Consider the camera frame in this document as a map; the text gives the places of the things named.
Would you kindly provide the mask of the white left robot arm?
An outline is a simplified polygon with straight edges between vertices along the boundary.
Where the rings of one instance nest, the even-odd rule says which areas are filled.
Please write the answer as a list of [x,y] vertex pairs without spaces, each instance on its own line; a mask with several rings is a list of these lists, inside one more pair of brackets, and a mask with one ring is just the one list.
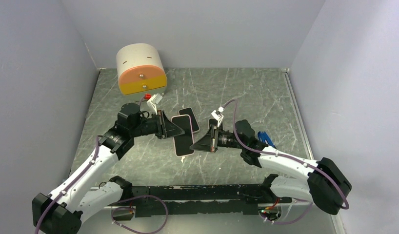
[[135,138],[154,135],[159,139],[176,137],[184,130],[172,123],[161,110],[147,116],[135,103],[118,112],[112,128],[96,137],[93,152],[61,185],[49,194],[39,193],[32,201],[35,233],[76,234],[81,225],[104,207],[128,204],[136,199],[132,183],[120,176],[92,191],[92,185],[134,146]]

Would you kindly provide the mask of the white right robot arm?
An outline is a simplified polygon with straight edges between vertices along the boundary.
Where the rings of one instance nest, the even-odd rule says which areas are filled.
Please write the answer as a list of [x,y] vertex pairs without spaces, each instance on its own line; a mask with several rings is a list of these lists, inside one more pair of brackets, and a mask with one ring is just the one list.
[[266,202],[290,197],[314,203],[319,209],[336,215],[348,209],[347,196],[352,185],[329,158],[304,159],[282,152],[260,141],[246,120],[237,121],[235,131],[210,125],[208,132],[190,149],[214,153],[220,147],[241,149],[241,158],[249,165],[286,174],[271,174],[261,183],[261,197]]

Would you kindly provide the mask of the cream round drawer box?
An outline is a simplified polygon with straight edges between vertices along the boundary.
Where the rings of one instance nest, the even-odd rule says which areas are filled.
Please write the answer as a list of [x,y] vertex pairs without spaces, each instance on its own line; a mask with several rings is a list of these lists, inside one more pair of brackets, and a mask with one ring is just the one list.
[[146,43],[122,47],[116,54],[118,86],[123,95],[164,93],[168,80],[157,49]]

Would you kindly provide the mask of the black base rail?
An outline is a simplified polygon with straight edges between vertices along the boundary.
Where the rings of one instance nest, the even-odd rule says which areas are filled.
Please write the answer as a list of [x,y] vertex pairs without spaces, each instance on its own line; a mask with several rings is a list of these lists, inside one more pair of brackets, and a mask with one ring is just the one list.
[[110,204],[110,208],[128,206],[136,217],[154,215],[195,215],[241,213],[256,215],[275,204],[289,204],[289,197],[265,194],[259,184],[134,186],[132,192]]

